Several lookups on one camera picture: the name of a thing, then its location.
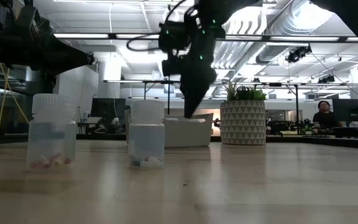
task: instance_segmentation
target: yellow cable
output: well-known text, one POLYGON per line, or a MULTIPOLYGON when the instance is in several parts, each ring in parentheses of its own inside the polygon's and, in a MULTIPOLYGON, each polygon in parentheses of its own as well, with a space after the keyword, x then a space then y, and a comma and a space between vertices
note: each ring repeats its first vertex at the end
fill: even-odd
MULTIPOLYGON (((8 68, 7 76, 9 76, 10 71, 11 71, 11 69, 8 68)), ((1 126, 1 121, 2 121, 2 112, 4 111, 4 105, 5 105, 6 88, 7 88, 7 80, 5 80, 4 96, 2 98, 2 105, 1 105, 1 111, 0 111, 0 126, 1 126)))
POLYGON ((11 89, 11 86, 10 86, 9 82, 7 81, 7 75, 5 74, 4 68, 2 67, 2 64, 1 64, 1 63, 0 63, 0 67, 1 67, 2 73, 3 73, 4 76, 5 76, 5 84, 7 84, 7 87, 8 87, 8 89, 9 89, 9 91, 11 91, 11 94, 12 94, 12 96, 13 96, 13 100, 16 102, 16 105, 17 105, 17 107, 19 108, 19 111, 22 113, 22 115, 23 115, 25 121, 27 122, 27 124, 30 124, 29 120, 27 119, 27 117, 25 116, 24 112, 22 111, 22 108, 20 107, 19 103, 17 102, 15 95, 13 94, 13 91, 12 91, 12 89, 11 89))

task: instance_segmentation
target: robotic arm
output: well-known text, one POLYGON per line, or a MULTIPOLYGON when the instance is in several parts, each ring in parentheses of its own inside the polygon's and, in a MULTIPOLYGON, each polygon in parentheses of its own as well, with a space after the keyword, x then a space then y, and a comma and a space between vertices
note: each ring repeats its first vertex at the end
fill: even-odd
MULTIPOLYGON (((185 97, 185 117, 190 118, 216 79, 216 72, 211 68, 211 64, 214 60, 216 39, 225 38, 222 25, 236 11, 261 1, 196 0, 195 5, 186 11, 184 22, 169 21, 172 11, 185 1, 180 1, 168 14, 165 23, 160 24, 158 47, 168 54, 168 60, 162 62, 163 75, 181 75, 180 90, 185 97), (174 51, 185 50, 189 45, 191 47, 188 54, 173 54, 174 51)), ((358 36, 358 1, 311 1, 319 7, 335 12, 358 36)))
POLYGON ((32 6, 33 0, 24 2, 16 19, 12 0, 0 0, 0 62, 42 69, 52 78, 67 70, 93 64, 93 54, 74 49, 53 35, 49 21, 32 6))

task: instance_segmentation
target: green plant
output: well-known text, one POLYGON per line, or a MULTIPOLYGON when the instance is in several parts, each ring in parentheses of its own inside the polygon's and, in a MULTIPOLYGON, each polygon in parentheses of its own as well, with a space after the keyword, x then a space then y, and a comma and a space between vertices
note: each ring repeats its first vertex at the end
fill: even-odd
POLYGON ((229 81, 229 83, 223 85, 223 89, 227 92, 228 101, 236 100, 237 82, 233 84, 233 82, 229 81))
POLYGON ((266 100, 266 94, 262 90, 240 86, 237 82, 230 82, 223 85, 223 89, 227 92, 227 100, 266 100))
POLYGON ((266 94, 262 90, 255 90, 241 86, 236 90, 235 100, 266 100, 266 94))
POLYGON ((302 131, 304 133, 306 133, 307 131, 312 131, 312 130, 313 130, 312 125, 306 125, 305 128, 302 129, 302 131))

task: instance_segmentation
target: potted plant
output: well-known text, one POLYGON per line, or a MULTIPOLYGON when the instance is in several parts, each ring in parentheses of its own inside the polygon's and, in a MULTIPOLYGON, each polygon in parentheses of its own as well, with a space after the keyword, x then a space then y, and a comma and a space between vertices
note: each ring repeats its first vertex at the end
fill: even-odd
POLYGON ((266 143, 265 103, 262 90, 224 86, 227 101, 221 103, 221 139, 223 144, 263 145, 266 143))
POLYGON ((306 125, 305 128, 303 129, 303 132, 306 134, 306 135, 312 135, 312 126, 310 125, 306 125))

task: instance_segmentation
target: table surface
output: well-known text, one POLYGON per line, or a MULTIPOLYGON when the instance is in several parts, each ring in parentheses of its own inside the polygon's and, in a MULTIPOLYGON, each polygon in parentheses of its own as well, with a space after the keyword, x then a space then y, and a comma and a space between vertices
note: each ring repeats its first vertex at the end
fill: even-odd
POLYGON ((358 223, 358 149, 272 143, 167 149, 127 166, 124 141, 78 141, 64 174, 24 172, 0 145, 0 223, 358 223))

